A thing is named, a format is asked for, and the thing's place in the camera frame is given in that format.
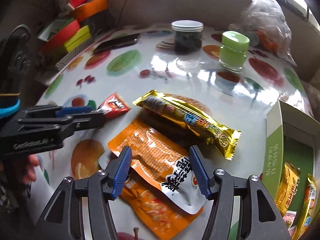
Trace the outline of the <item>person's left hand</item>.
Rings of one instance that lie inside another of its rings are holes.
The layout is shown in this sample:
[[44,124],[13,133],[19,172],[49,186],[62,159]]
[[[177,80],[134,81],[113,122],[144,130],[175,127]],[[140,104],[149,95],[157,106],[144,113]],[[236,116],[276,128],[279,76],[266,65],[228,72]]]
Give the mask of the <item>person's left hand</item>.
[[22,182],[24,185],[36,181],[35,168],[39,166],[39,160],[35,154],[29,155],[25,162]]

